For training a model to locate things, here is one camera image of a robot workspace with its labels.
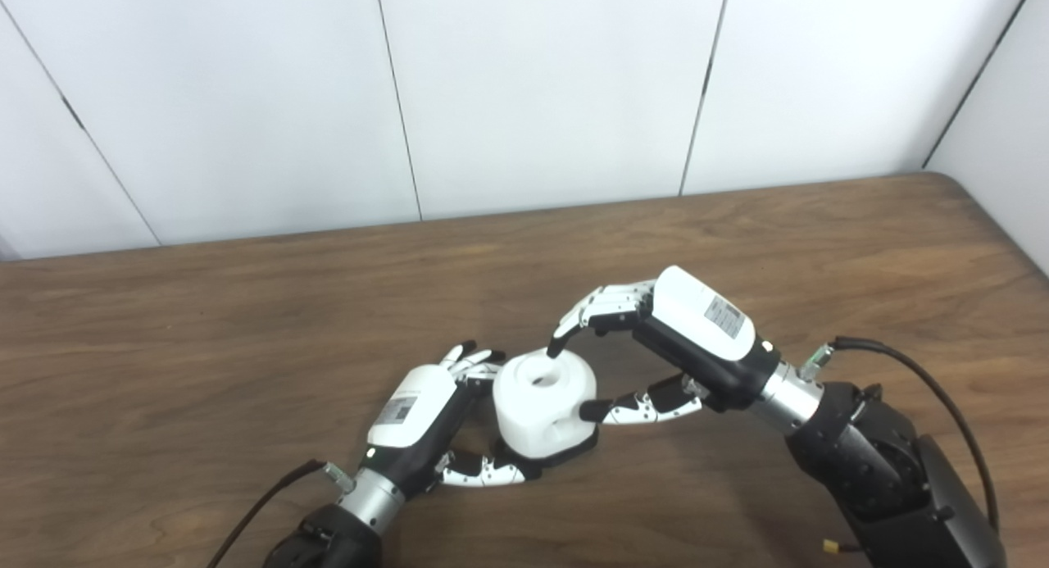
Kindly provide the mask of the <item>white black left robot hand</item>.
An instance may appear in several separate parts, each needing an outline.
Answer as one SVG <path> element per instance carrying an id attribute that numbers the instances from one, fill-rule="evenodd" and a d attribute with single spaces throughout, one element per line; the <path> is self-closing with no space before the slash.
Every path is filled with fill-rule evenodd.
<path id="1" fill-rule="evenodd" d="M 452 446 L 475 404 L 491 395 L 505 358 L 467 340 L 438 362 L 409 370 L 372 422 L 360 467 L 381 475 L 406 501 L 440 484 L 490 488 L 539 479 L 535 464 Z"/>

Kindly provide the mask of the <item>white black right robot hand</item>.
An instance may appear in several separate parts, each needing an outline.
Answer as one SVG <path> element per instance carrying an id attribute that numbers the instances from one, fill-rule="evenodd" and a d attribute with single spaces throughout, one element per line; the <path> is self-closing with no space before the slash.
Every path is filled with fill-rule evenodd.
<path id="1" fill-rule="evenodd" d="M 547 357 L 558 358 L 584 329 L 597 335 L 628 330 L 637 343 L 678 369 L 647 390 L 582 403 L 579 418 L 598 424 L 670 421 L 703 407 L 748 411 L 764 401 L 782 362 L 746 314 L 678 266 L 641 283 L 593 290 L 561 318 Z"/>

